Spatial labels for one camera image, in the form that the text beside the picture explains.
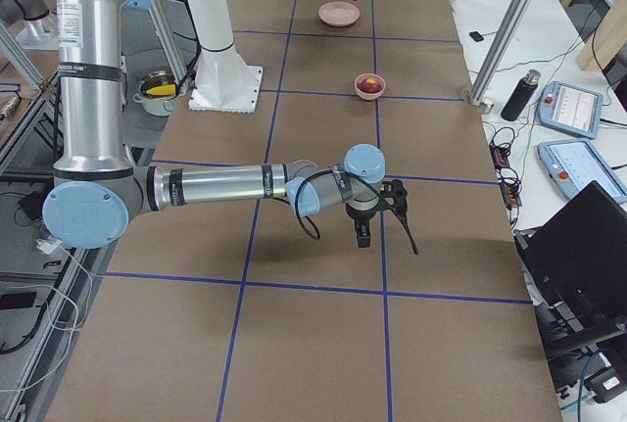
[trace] computer monitor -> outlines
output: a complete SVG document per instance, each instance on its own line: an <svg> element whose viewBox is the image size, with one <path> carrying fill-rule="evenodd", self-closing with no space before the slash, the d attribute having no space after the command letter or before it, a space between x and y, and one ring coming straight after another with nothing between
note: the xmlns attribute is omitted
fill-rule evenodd
<svg viewBox="0 0 627 422"><path fill-rule="evenodd" d="M550 305L584 328L627 315L627 212L592 182L528 240L522 254ZM627 381L627 336L597 343Z"/></svg>

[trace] white desk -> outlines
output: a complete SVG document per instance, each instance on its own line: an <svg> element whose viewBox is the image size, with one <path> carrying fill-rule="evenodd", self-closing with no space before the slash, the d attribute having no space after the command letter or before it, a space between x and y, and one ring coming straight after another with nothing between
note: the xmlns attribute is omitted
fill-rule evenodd
<svg viewBox="0 0 627 422"><path fill-rule="evenodd" d="M480 33L496 31L506 12L509 1L458 0L451 2L459 39L463 45L463 53L470 71L470 77L473 80L476 76L475 71L479 71L481 68L494 34L486 36L482 42L475 42L468 33L473 30ZM516 63L531 60L550 60L554 56L566 52L575 41L577 43L581 41L577 35L577 30L575 30L557 0L533 0L499 68L509 68ZM531 69L538 70L542 74L539 89L534 94L532 101L540 96L541 90L551 80L562 81L586 87L602 94L608 94L604 103L610 104L607 107L603 107L602 117L622 123L627 122L627 113L625 113L617 101L613 91L611 89L607 90L607 82L603 75L600 72L583 72L579 70L575 58L582 48L583 44L580 44L572 53L567 55L563 65L553 76L552 74L559 67L562 57L550 63L520 65L515 69L495 74L490 88L486 92L486 97L495 102L494 109L488 115L483 116L484 121L490 123L485 123L484 125L487 138L492 138L494 133L493 126L496 129L510 126L517 131L526 121L525 116L531 117L530 119L533 118L535 107L527 108L523 111L521 118L517 122L506 122L500 117L501 109L518 80ZM504 138L498 138L497 142L507 140L508 137L509 134L504 133ZM533 127L532 123L528 123L520 130L519 137L514 141L509 157L512 167L520 175L523 175L522 208L516 224L518 229L543 225L565 205L565 199L557 191L546 170L538 160L536 146L543 141L568 138L571 137L538 123L533 125ZM627 146L627 129L612 128L610 125L602 123L599 135L593 143L609 165L627 163L627 150L625 149ZM627 168L617 170L616 173L623 182L627 183ZM562 402L561 405L565 406L571 401L572 399L569 399ZM584 401L582 408L582 418L587 422L618 422L627 420L627 395L622 395L607 404L594 404ZM574 406L562 411L564 422L576 421L576 412Z"/></svg>

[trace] light blue cap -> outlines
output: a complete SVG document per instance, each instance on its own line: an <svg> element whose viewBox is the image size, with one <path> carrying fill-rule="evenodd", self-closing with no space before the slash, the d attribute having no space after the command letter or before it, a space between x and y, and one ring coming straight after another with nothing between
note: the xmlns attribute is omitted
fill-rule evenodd
<svg viewBox="0 0 627 422"><path fill-rule="evenodd" d="M377 147L360 144L346 154L344 168L368 184L376 184L385 177L385 157Z"/></svg>
<svg viewBox="0 0 627 422"><path fill-rule="evenodd" d="M148 11L153 5L153 0L128 0L124 6L129 9L141 9Z"/></svg>
<svg viewBox="0 0 627 422"><path fill-rule="evenodd" d="M95 182L66 182L55 187L43 204L48 230L68 246L102 248L128 226L128 209L111 189Z"/></svg>
<svg viewBox="0 0 627 422"><path fill-rule="evenodd" d="M301 187L301 184L305 181L304 177L294 177L292 180L285 184L285 193L290 201L292 210L294 209L296 193ZM298 196L298 214L300 216L309 216L310 214L316 214L320 211L320 197L317 195L314 187L310 182L301 190L301 195Z"/></svg>

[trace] warning label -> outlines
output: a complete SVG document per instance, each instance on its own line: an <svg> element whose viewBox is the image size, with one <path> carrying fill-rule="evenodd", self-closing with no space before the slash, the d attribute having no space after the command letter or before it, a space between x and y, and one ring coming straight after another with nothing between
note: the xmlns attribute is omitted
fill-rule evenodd
<svg viewBox="0 0 627 422"><path fill-rule="evenodd" d="M59 46L82 48L82 6L78 3L57 3Z"/></svg>

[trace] pink plate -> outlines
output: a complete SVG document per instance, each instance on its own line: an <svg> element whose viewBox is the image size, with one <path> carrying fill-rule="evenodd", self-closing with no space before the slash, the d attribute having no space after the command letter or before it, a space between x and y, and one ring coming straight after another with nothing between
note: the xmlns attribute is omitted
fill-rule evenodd
<svg viewBox="0 0 627 422"><path fill-rule="evenodd" d="M324 23L334 27L346 27L360 18L360 10L357 6L342 1L323 4L317 10L317 14Z"/></svg>

